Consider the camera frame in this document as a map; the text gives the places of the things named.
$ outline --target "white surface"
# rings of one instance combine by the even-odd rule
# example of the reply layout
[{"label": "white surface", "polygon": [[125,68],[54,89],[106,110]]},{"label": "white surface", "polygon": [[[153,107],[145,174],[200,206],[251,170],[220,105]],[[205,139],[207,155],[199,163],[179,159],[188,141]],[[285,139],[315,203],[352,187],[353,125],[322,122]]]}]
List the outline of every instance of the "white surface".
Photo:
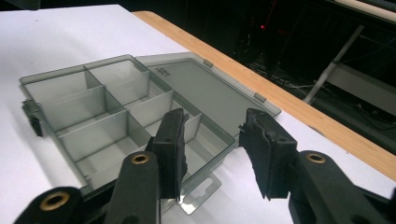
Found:
[{"label": "white surface", "polygon": [[[119,6],[0,12],[0,223],[11,223],[38,194],[76,186],[56,146],[36,137],[21,110],[19,78],[123,54],[135,57],[186,51]],[[395,182],[283,112],[278,122],[299,150],[331,156],[363,188],[389,197]],[[262,199],[245,150],[215,172],[221,188],[194,214],[177,206],[163,223],[291,223],[287,200]]]}]

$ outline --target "wooden table edge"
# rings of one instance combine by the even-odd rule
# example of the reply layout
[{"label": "wooden table edge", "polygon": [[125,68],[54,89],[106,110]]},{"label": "wooden table edge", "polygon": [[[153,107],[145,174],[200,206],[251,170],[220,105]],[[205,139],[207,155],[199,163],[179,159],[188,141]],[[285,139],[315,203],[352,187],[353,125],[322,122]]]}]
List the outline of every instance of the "wooden table edge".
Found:
[{"label": "wooden table edge", "polygon": [[231,77],[265,96],[271,103],[322,133],[337,146],[396,181],[396,156],[384,148],[351,131],[157,14],[150,11],[137,11],[133,14],[179,45],[208,59]]}]

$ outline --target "metal stand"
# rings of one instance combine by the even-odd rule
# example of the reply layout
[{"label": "metal stand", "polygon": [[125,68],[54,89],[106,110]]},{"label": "metal stand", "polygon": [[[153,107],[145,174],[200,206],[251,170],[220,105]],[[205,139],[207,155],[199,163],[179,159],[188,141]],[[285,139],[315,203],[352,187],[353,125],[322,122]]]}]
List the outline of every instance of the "metal stand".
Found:
[{"label": "metal stand", "polygon": [[353,44],[353,42],[356,40],[356,38],[358,38],[358,36],[361,34],[361,31],[363,29],[364,29],[364,26],[362,26],[362,25],[359,25],[358,28],[356,28],[355,32],[353,32],[352,36],[348,39],[348,41],[345,43],[345,45],[341,48],[340,52],[338,52],[337,56],[335,56],[335,58],[330,62],[330,64],[327,66],[327,68],[320,75],[319,80],[317,81],[315,86],[308,93],[308,95],[306,95],[305,99],[303,99],[304,102],[306,102],[307,104],[312,103],[312,99],[314,98],[315,94],[318,92],[318,90],[323,85],[323,83],[327,80],[327,78],[332,73],[332,71],[337,66],[337,64],[341,61],[344,54],[347,53],[347,50],[350,48],[350,46]]}]

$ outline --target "plastic organizer box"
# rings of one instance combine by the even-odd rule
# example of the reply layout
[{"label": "plastic organizer box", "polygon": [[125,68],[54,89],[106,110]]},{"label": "plastic organizer box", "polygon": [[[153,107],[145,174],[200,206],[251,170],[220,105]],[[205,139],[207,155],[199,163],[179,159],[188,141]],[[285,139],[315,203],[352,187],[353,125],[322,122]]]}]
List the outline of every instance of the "plastic organizer box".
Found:
[{"label": "plastic organizer box", "polygon": [[[123,158],[144,150],[163,115],[183,108],[188,173],[182,199],[207,178],[234,147],[249,107],[280,110],[213,63],[192,53],[129,55],[21,79],[27,116],[52,135],[81,182],[84,194],[118,176]],[[191,213],[199,203],[184,204]]]}]

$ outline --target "latch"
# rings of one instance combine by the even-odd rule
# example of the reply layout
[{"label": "latch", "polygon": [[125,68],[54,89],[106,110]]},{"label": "latch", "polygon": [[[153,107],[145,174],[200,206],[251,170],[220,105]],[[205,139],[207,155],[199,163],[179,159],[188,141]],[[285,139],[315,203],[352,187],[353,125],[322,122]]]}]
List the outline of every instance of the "latch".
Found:
[{"label": "latch", "polygon": [[36,114],[39,111],[38,106],[33,100],[25,100],[22,103],[22,109],[27,118],[29,119],[30,125],[32,126],[33,130],[35,130],[35,134],[42,137],[43,131],[41,130],[40,120],[36,117]]}]

